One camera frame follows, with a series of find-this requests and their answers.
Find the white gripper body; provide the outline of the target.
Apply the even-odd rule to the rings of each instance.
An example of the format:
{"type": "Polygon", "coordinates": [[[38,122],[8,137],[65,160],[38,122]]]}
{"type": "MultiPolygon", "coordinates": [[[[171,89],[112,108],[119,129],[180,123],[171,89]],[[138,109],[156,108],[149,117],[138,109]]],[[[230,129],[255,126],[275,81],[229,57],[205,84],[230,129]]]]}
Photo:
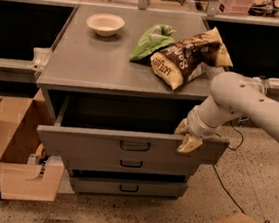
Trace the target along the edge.
{"type": "Polygon", "coordinates": [[[187,130],[188,132],[200,139],[210,139],[218,130],[219,127],[209,127],[203,122],[199,116],[198,107],[195,106],[189,114],[187,114],[187,130]]]}

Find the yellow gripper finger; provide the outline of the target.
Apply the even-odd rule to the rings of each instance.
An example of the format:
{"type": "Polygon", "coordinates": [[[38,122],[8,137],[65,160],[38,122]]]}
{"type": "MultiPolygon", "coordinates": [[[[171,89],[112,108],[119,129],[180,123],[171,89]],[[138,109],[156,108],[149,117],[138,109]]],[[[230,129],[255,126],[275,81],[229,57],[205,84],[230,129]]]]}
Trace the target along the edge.
{"type": "Polygon", "coordinates": [[[196,138],[191,136],[190,134],[186,134],[182,143],[176,149],[178,152],[181,153],[188,153],[196,150],[199,146],[202,145],[202,140],[200,138],[196,138]]]}
{"type": "Polygon", "coordinates": [[[174,131],[175,135],[185,135],[188,132],[187,123],[186,119],[182,119],[174,131]]]}

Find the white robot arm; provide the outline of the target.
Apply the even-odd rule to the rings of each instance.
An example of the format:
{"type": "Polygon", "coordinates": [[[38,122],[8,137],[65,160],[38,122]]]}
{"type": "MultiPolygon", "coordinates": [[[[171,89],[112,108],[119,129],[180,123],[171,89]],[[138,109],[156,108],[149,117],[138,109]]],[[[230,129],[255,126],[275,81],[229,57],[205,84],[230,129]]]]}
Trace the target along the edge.
{"type": "Polygon", "coordinates": [[[182,119],[177,135],[184,136],[177,151],[188,153],[210,139],[225,122],[245,115],[279,143],[279,102],[265,96],[259,80],[223,72],[210,80],[210,95],[182,119]]]}

